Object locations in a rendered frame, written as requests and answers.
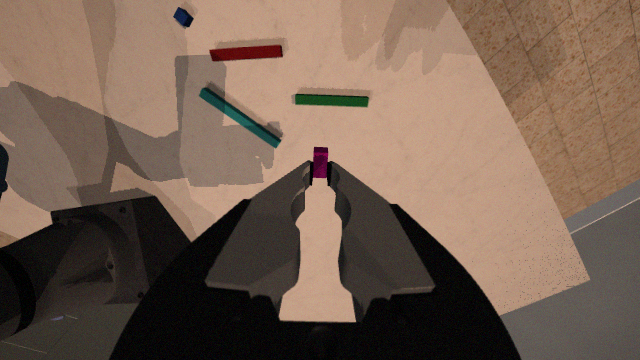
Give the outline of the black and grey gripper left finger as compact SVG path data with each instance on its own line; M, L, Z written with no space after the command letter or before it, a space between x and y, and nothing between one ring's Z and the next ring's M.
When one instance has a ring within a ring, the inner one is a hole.
M304 162L191 242L144 295L109 360L158 360L203 330L246 319L255 295L269 296L279 316L283 295L299 279L296 221L313 168Z

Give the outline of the green rod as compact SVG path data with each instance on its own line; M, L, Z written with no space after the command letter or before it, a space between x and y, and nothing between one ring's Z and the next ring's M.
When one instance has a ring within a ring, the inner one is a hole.
M296 94L295 105L368 107L369 97L347 95Z

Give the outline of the magenta rectangular block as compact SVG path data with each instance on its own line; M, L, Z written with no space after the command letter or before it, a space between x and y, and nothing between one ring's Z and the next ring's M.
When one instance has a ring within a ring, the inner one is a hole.
M328 147L314 147L313 178L327 178Z

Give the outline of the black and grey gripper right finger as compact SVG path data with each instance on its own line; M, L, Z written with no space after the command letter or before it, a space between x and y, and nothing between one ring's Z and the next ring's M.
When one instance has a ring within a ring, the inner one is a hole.
M477 282L407 212L333 161L327 184L342 220L340 282L352 294L356 322L372 299L386 298L396 323L428 330L474 360L521 360Z

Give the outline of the turquoise rod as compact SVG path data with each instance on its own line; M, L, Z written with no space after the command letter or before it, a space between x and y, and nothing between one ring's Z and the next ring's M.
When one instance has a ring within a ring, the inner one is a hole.
M209 104L229 116L231 119L248 129L250 132L270 144L272 147L277 148L281 143L281 139L265 129L263 126L255 122L246 114L238 110L229 102L221 98L209 88L202 88L199 97L207 101Z

